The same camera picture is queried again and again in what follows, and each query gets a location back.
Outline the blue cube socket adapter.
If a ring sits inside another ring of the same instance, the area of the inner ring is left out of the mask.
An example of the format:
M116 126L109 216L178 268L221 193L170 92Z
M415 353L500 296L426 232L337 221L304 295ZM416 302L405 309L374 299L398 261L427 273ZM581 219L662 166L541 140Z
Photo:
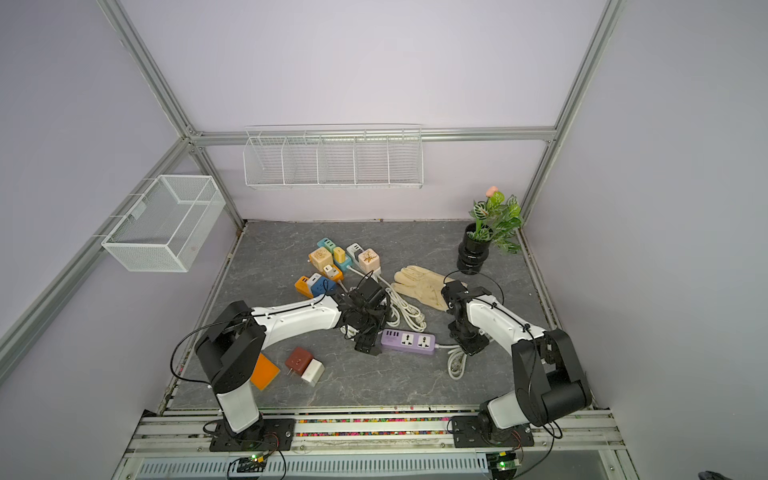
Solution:
M332 292L336 288L337 283L322 274L315 273L309 278L308 286L310 295L312 297L319 297Z

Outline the purple power strip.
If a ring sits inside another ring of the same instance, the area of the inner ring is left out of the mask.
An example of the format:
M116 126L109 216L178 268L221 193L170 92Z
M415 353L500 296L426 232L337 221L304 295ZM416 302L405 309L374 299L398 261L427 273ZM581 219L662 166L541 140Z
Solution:
M433 355L436 350L436 339L433 334L385 329L381 333L381 346L384 349Z

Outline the white usb charger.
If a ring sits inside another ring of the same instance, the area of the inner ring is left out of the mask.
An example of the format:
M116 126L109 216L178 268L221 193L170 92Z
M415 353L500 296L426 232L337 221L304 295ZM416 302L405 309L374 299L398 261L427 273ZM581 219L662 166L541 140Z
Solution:
M316 386L324 372L324 364L317 359L312 359L302 373L301 379L311 386Z

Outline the red cube socket adapter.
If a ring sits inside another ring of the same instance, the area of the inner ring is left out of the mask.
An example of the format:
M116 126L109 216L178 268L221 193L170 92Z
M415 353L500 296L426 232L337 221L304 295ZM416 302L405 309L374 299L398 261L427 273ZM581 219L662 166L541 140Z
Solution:
M287 357L284 364L290 372L301 376L313 360L314 356L312 353L302 347L296 347Z

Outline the orange power strip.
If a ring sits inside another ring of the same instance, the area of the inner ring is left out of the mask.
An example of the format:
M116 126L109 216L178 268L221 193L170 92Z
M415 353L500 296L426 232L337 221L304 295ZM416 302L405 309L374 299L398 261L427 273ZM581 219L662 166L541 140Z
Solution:
M336 267L336 266L328 266L324 269L323 272L315 272L324 275L328 279L331 279L337 283L336 288L339 286L340 282L343 280L344 275L343 273ZM296 290L301 293L302 295L308 297L308 298L315 298L310 295L310 290L308 286L308 280L312 276L302 276L295 282L295 288Z

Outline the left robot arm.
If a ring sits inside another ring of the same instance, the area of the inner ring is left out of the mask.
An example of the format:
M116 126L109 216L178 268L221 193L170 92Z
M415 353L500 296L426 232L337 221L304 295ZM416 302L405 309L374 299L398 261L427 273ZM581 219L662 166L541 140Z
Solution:
M234 436L262 420L251 376L261 351L318 330L340 329L358 352L373 355L378 334L391 316L385 289L371 277L345 292L330 287L318 297L272 307L233 302L203 330L195 354L223 412L224 430Z

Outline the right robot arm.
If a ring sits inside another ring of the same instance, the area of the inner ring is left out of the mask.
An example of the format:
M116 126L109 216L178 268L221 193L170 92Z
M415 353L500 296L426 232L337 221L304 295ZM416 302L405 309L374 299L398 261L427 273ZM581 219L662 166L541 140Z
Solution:
M541 427L592 404L586 374L565 331L523 320L483 287L469 289L454 280L441 294L454 317L450 336L465 355L495 342L510 356L513 389L481 407L480 418L490 431Z

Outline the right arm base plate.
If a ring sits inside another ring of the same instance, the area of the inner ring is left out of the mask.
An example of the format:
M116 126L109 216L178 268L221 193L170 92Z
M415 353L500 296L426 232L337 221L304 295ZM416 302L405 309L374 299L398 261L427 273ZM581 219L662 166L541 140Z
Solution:
M456 448L520 449L535 444L528 424L499 429L485 414L453 416L446 426Z

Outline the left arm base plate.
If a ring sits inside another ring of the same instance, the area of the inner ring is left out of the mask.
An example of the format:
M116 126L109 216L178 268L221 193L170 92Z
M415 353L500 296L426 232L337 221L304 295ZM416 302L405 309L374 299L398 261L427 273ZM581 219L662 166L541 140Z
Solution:
M291 449L296 421L262 418L240 433L232 433L224 420L213 420L203 426L211 437L211 452L287 451Z

